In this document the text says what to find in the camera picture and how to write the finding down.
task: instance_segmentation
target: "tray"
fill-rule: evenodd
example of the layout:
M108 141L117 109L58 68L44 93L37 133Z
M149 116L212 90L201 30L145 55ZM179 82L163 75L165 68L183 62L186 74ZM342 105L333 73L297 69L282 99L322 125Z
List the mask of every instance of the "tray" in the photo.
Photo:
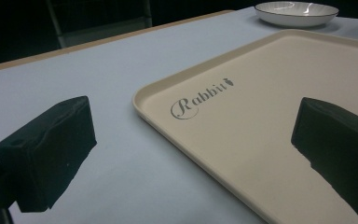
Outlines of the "tray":
M290 142L302 97L358 115L358 41L285 30L138 90L140 117L269 223L358 223Z

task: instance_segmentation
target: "plastic tray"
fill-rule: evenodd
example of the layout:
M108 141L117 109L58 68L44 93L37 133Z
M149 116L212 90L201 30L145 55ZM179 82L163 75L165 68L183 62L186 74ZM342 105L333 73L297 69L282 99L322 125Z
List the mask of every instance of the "plastic tray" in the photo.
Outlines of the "plastic tray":
M269 223L358 223L290 142L303 97L358 115L358 41L286 30L152 83L138 114Z

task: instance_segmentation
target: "table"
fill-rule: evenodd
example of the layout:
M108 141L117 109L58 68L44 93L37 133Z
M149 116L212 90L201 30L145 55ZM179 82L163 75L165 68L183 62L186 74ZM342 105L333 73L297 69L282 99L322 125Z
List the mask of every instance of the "table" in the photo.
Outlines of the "table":
M271 35L252 7L91 47L0 64L0 141L56 103L88 95L98 145L51 210L15 223L264 223L141 120L144 85ZM310 31L358 39L358 20Z

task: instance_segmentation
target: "black object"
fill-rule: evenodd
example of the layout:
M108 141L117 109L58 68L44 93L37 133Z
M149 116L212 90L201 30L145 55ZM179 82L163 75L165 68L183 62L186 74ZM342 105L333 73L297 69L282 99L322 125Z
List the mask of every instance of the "black object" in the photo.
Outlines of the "black object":
M0 208L51 208L97 144L87 96L56 104L0 142Z
M303 98L292 143L358 214L358 116Z

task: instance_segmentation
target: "wooden table edge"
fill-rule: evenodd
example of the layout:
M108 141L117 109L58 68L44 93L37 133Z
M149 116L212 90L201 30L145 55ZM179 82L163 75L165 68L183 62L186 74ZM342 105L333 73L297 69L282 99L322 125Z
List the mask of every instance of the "wooden table edge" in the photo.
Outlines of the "wooden table edge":
M139 30L139 31L126 33L126 34L123 34L123 35L115 35L115 36L107 37L107 38L104 38L104 39L88 42L88 43L85 43L85 44L80 44L80 45L76 45L76 46L73 46L73 47L69 47L69 48L66 48L66 49L57 49L57 50L49 51L49 52L46 52L46 53L42 53L42 54L38 54L38 55L26 57L26 58L21 58L21 59L17 59L17 60L5 62L5 63L0 63L0 70L5 69L5 68L9 68L9 67L18 66L18 65L21 65L21 64L25 64L25 63L32 63L32 62L44 60L44 59L47 59L47 58L52 58L52 57L55 57L55 56L58 56L58 55L74 52L74 51L81 50L81 49L91 48L91 47L98 46L98 45L101 45L101 44L117 41L119 39L124 39L124 38L135 36L135 35L141 35L141 34L145 34L145 33L148 33L148 32L152 32L152 31L172 27L172 26L175 26L175 25L184 24L184 23L191 22L191 21L198 21L198 20L211 18L211 17L214 17L214 16L223 15L223 14L233 12L233 11L234 10L218 11L218 12L215 12L215 13L206 14L206 15L202 15L202 16L198 16L198 17L194 17L194 18L190 18L190 19L186 19L186 20L182 20L182 21L175 21L175 22L171 22L171 23L167 23L167 24L163 24L163 25L159 25L159 26L146 28L146 29Z

